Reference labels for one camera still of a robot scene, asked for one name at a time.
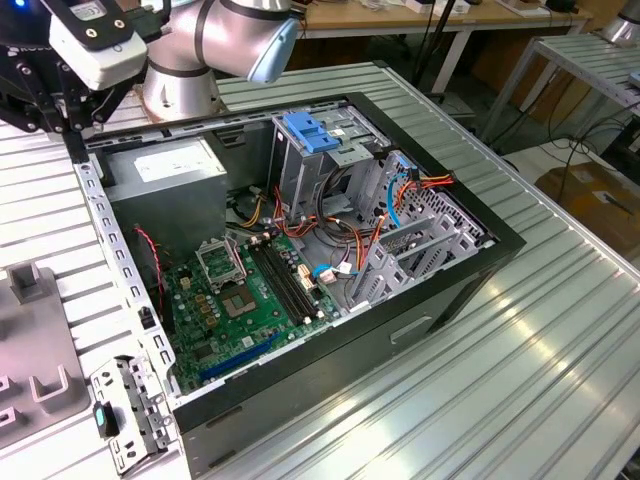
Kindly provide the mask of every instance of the metal bracket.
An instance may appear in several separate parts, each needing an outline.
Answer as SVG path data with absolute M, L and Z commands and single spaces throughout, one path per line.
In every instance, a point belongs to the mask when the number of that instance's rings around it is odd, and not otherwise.
M 163 453 L 177 438 L 160 382 L 146 358 L 110 360 L 91 375 L 91 385 L 96 401 L 109 403 L 116 418 L 119 433 L 108 443 L 118 475 Z
M 47 89 L 36 69 L 24 60 L 16 62 L 15 68 L 22 80 L 22 84 L 31 95 L 33 103 L 42 112 L 49 130 L 56 133 L 64 132 L 66 130 L 64 119 L 56 108 L 53 98 L 47 93 Z

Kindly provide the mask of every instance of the red cable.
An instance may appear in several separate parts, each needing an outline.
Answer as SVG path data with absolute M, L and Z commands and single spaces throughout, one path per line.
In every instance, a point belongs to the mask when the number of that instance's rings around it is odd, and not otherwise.
M 151 240 L 151 237 L 147 235 L 147 232 L 142 230 L 140 227 L 134 227 L 133 230 L 147 241 L 149 244 L 149 248 L 151 248 L 151 252 L 153 253 L 153 260 L 156 262 L 156 273 L 158 279 L 158 291 L 160 292 L 160 315 L 162 315 L 162 294 L 164 293 L 164 288 L 162 288 L 162 268 L 160 268 L 160 258 L 158 257 L 158 250 L 156 249 L 155 243 Z

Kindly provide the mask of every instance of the blue pcie slot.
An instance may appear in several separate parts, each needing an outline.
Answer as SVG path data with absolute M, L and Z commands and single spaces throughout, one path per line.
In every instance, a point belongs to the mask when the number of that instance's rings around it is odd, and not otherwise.
M 242 365 L 250 360 L 253 360 L 256 357 L 259 357 L 263 353 L 266 353 L 271 348 L 273 342 L 280 336 L 280 334 L 272 336 L 269 340 L 265 340 L 259 345 L 255 347 L 251 347 L 249 350 L 246 350 L 242 353 L 239 353 L 235 357 L 231 357 L 228 360 L 225 360 L 218 365 L 215 365 L 211 368 L 207 368 L 206 370 L 200 372 L 200 381 L 204 382 L 205 380 L 210 380 L 214 377 L 217 377 L 221 373 L 226 372 L 227 370 L 231 370 L 234 367 Z

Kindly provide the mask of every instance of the cardboard box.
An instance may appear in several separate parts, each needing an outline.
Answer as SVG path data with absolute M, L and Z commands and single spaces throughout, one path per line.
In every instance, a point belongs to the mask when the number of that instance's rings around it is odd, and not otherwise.
M 564 167 L 540 177 L 536 186 L 554 201 Z M 569 214 L 627 260 L 640 255 L 640 194 L 595 162 L 569 168 L 562 200 Z

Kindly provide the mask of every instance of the table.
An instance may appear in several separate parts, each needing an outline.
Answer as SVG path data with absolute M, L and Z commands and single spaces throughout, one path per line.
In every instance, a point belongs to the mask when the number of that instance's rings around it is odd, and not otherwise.
M 471 6 L 467 14 L 449 17 L 444 31 L 456 32 L 456 36 L 432 92 L 445 91 L 471 33 L 476 30 L 568 26 L 568 33 L 575 34 L 582 31 L 590 18 L 591 14 L 585 10 L 572 15 L 554 12 L 551 17 L 526 18 L 506 9 L 495 0 L 484 0 L 478 6 Z M 434 30 L 438 19 L 437 15 L 433 16 Z M 390 7 L 385 11 L 374 12 L 363 7 L 358 0 L 348 0 L 344 4 L 317 3 L 310 5 L 307 10 L 304 38 L 424 33 L 427 21 L 428 15 L 418 14 L 406 7 Z M 540 81 L 541 85 L 544 85 L 548 77 L 547 75 Z
M 566 70 L 602 95 L 600 101 L 595 102 L 590 111 L 585 114 L 587 121 L 577 132 L 576 137 L 580 137 L 593 122 L 598 120 L 598 111 L 606 98 L 620 104 L 623 108 L 636 105 L 629 111 L 640 114 L 640 89 L 627 80 L 631 72 L 640 70 L 640 48 L 619 48 L 594 34 L 541 37 L 529 42 L 496 98 L 480 135 L 483 141 L 486 142 L 489 138 L 502 109 L 536 55 L 549 60 L 547 67 L 549 74 L 553 74 L 556 69 Z
M 389 68 L 223 80 L 233 111 L 361 91 L 526 241 L 460 316 L 207 478 L 613 478 L 640 445 L 640 275 Z M 147 122 L 128 97 L 109 128 Z M 136 353 L 77 180 L 46 136 L 0 127 L 0 268 L 58 278 L 85 375 Z M 90 410 L 0 452 L 7 478 L 115 479 Z M 182 479 L 177 451 L 134 476 Z

